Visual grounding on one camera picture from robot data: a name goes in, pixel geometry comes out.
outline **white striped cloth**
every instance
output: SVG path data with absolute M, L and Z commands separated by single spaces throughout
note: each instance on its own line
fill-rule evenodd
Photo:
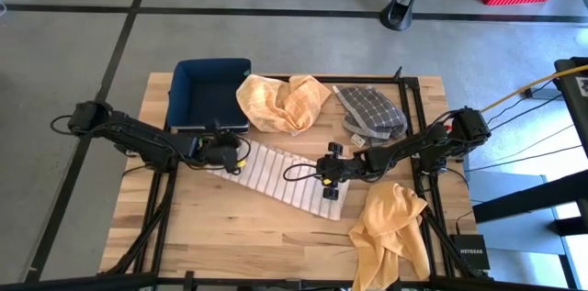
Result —
M 239 147 L 239 157 L 247 150 L 246 145 Z M 329 200 L 322 197 L 321 181 L 309 177 L 298 182 L 284 180 L 284 171 L 296 163 L 316 164 L 309 159 L 279 149 L 270 148 L 260 142 L 251 140 L 251 152 L 241 174 L 232 175 L 225 170 L 209 171 L 239 185 L 247 186 L 264 195 L 271 196 L 285 204 L 310 212 L 314 215 L 339 220 L 345 202 L 349 182 L 339 184 L 339 199 Z M 288 178 L 302 177 L 315 173 L 314 168 L 293 168 Z

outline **navy blue bin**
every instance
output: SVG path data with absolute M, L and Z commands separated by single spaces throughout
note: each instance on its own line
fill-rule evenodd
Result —
M 241 58 L 179 62 L 169 93 L 167 123 L 180 131 L 207 132 L 217 120 L 221 129 L 246 132 L 249 120 L 235 93 L 250 72 L 251 61 Z

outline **dish towel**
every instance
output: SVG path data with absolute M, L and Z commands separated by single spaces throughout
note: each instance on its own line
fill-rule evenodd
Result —
M 237 102 L 259 130 L 297 134 L 314 124 L 330 94 L 310 75 L 294 75 L 285 83 L 251 74 L 237 89 Z
M 347 110 L 343 127 L 371 145 L 384 144 L 406 131 L 404 113 L 376 88 L 333 86 L 333 90 Z
M 353 291 L 383 290 L 394 283 L 399 277 L 399 256 L 413 262 L 419 279 L 429 276 L 429 259 L 419 230 L 419 214 L 425 207 L 426 202 L 413 190 L 393 182 L 369 188 L 366 207 L 349 231 L 358 257 Z

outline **yellow cable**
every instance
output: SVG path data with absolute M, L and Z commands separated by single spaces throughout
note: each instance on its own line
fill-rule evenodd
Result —
M 549 81 L 551 79 L 555 79 L 557 77 L 561 77 L 561 76 L 565 76 L 565 75 L 570 75 L 572 73 L 577 73 L 577 72 L 582 72 L 582 71 L 587 71 L 587 70 L 588 70 L 588 65 L 585 65 L 585 66 L 574 67 L 574 68 L 569 69 L 567 71 L 561 71 L 561 72 L 553 73 L 552 75 L 546 76 L 546 77 L 544 77 L 542 79 L 539 79 L 539 80 L 534 81 L 534 82 L 532 82 L 530 84 L 527 84 L 526 86 L 520 88 L 519 90 L 513 92 L 512 94 L 510 94 L 510 95 L 508 95 L 508 96 L 506 96 L 504 98 L 499 99 L 497 102 L 492 103 L 489 106 L 486 106 L 485 108 L 483 108 L 482 112 L 488 111 L 489 109 L 491 109 L 491 108 L 493 108 L 493 107 L 501 104 L 503 101 L 507 100 L 508 98 L 511 98 L 514 95 L 520 94 L 520 93 L 524 92 L 526 89 L 528 89 L 528 88 L 530 88 L 530 87 L 532 87 L 534 85 L 544 83 L 546 81 Z

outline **black pole base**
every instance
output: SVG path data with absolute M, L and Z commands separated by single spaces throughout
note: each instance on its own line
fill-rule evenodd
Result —
M 413 22 L 413 0 L 407 6 L 396 1 L 392 0 L 379 11 L 379 22 L 386 28 L 401 31 L 409 28 Z

